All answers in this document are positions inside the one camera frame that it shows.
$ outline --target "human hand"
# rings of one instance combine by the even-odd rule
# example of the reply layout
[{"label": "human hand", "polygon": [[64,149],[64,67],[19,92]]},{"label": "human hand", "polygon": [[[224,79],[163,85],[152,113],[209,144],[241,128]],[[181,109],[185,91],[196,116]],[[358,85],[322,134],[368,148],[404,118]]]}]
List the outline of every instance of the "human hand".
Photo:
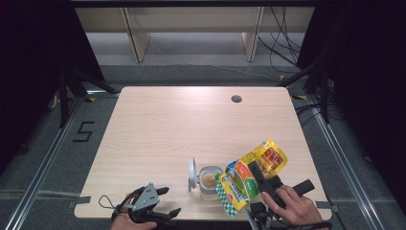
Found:
[{"label": "human hand", "polygon": [[261,193],[262,199],[273,213],[288,224],[308,225],[323,221],[313,201],[305,196],[299,196],[292,187],[282,185],[276,192],[286,204],[286,208],[279,206],[266,192]]},{"label": "human hand", "polygon": [[150,230],[156,226],[156,222],[135,223],[127,213],[120,213],[114,218],[110,230]]}]

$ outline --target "yellow package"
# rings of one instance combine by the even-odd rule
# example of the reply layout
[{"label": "yellow package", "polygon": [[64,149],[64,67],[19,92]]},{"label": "yellow package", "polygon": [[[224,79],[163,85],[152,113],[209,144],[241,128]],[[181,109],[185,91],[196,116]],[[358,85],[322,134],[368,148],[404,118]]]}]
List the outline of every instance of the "yellow package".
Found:
[{"label": "yellow package", "polygon": [[263,177],[268,179],[281,171],[287,163],[287,157],[271,139],[266,139],[254,150],[231,162],[218,178],[221,193],[225,193],[222,202],[226,212],[227,205],[232,204],[239,211],[259,194],[256,179],[248,168],[248,164],[253,161],[259,165]]},{"label": "yellow package", "polygon": [[287,163],[287,157],[281,148],[269,138],[239,160],[245,165],[257,161],[265,179],[278,174]]}]

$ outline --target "cable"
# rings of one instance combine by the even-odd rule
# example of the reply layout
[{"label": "cable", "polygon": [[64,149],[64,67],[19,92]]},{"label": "cable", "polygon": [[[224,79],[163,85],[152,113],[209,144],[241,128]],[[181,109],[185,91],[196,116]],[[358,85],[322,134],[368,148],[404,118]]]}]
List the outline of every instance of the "cable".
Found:
[{"label": "cable", "polygon": [[316,115],[318,114],[320,114],[320,112],[313,114],[310,118],[308,118],[304,123],[301,124],[301,127],[304,127],[312,118],[316,117]]},{"label": "cable", "polygon": [[[152,45],[152,47],[153,47],[155,50],[157,50],[161,55],[163,55],[164,58],[165,58],[165,60],[166,60],[168,63],[170,63],[170,64],[173,64],[173,65],[191,65],[191,66],[198,66],[198,65],[196,65],[196,64],[190,64],[190,63],[175,63],[175,62],[172,62],[172,61],[168,60],[167,55],[166,55],[164,52],[162,52],[160,49],[158,49],[158,47],[156,47],[152,42],[150,42],[150,44]],[[240,70],[237,70],[237,69],[221,67],[221,66],[218,66],[218,65],[208,65],[208,66],[211,66],[211,67],[217,68],[217,69],[221,69],[221,70],[235,71],[235,72],[238,72],[238,73],[241,73],[241,74],[245,74],[245,75],[249,75],[249,76],[263,77],[263,78],[267,78],[267,79],[269,79],[269,80],[271,80],[271,81],[281,81],[281,80],[276,80],[276,79],[274,79],[274,78],[272,78],[272,77],[269,77],[269,76],[266,76],[266,75],[247,73],[247,72],[240,71]]]},{"label": "cable", "polygon": [[[111,207],[102,205],[102,198],[103,198],[103,197],[106,197],[106,198],[107,198],[107,200],[108,200],[108,202],[110,203]],[[107,195],[102,195],[102,196],[101,196],[101,198],[99,199],[99,205],[100,205],[102,208],[115,209],[113,203],[111,202],[110,198],[109,198]]]},{"label": "cable", "polygon": [[260,37],[258,37],[259,41],[266,47],[268,48],[268,50],[270,50],[271,52],[275,53],[276,55],[278,55],[279,57],[283,58],[284,60],[286,60],[287,62],[289,62],[292,65],[296,65],[295,62],[291,61],[289,58],[285,57],[284,55],[282,55],[281,53],[279,53],[278,51],[272,49],[271,47],[269,47],[264,41],[262,41],[262,39]]},{"label": "cable", "polygon": [[[287,46],[281,44],[281,43],[274,37],[274,35],[273,35],[272,33],[269,33],[269,34],[271,34],[271,37],[275,40],[275,42],[276,42],[278,45],[280,45],[280,46],[283,47],[284,49],[288,49],[288,50],[291,49],[291,48],[289,48],[289,47],[287,47]],[[293,50],[294,52],[298,52],[298,53],[300,52],[299,50],[295,50],[295,49],[291,49],[291,50]]]},{"label": "cable", "polygon": [[292,50],[291,50],[292,47],[291,47],[290,42],[289,42],[289,37],[288,37],[287,34],[283,31],[283,27],[282,27],[282,26],[284,25],[284,26],[285,26],[285,30],[286,30],[286,20],[285,20],[286,8],[285,8],[285,7],[282,7],[282,23],[280,23],[278,17],[276,16],[276,14],[275,14],[275,12],[274,12],[274,8],[271,7],[271,11],[272,11],[272,13],[273,13],[273,15],[274,15],[275,20],[277,21],[277,24],[278,24],[279,29],[280,29],[279,32],[278,32],[278,36],[277,36],[277,38],[275,39],[275,41],[278,40],[280,34],[282,33],[282,35],[284,36],[284,38],[285,38],[286,41],[287,41],[287,44],[289,45],[290,54],[292,55],[293,59],[294,59],[295,62],[296,62],[296,59],[295,59],[295,56],[296,56],[296,55],[295,55],[294,53],[292,53]]},{"label": "cable", "polygon": [[301,117],[302,113],[304,111],[306,111],[307,109],[313,108],[313,107],[318,107],[318,106],[320,106],[320,103],[307,104],[307,105],[295,108],[295,110],[297,110],[296,115],[298,116],[298,119]]}]

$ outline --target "hole in table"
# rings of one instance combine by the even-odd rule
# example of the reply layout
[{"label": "hole in table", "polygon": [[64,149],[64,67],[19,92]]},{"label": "hole in table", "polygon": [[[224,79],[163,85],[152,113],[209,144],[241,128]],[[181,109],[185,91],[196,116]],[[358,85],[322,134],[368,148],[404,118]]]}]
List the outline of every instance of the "hole in table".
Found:
[{"label": "hole in table", "polygon": [[233,97],[231,97],[231,101],[233,101],[233,103],[240,103],[242,101],[242,98],[239,95],[234,95]]}]

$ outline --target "light wood tabletop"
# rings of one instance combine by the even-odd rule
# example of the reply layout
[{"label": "light wood tabletop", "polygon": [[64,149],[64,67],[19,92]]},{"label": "light wood tabletop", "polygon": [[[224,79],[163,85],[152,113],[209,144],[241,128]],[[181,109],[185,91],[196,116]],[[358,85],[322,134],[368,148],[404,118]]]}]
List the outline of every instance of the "light wood tabletop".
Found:
[{"label": "light wood tabletop", "polygon": [[[232,101],[241,97],[240,103]],[[315,190],[306,194],[327,202],[319,175],[289,94],[282,87],[135,86],[123,89],[101,140],[80,196],[78,218],[110,218],[111,209],[126,194],[152,182],[169,187],[154,211],[182,208],[176,219],[247,220],[241,211],[230,218],[219,200],[204,201],[199,189],[189,193],[189,162],[196,169],[219,166],[239,159],[271,138],[288,157],[279,173],[284,184],[294,186],[310,179]],[[330,219],[329,209],[319,209]]]}]

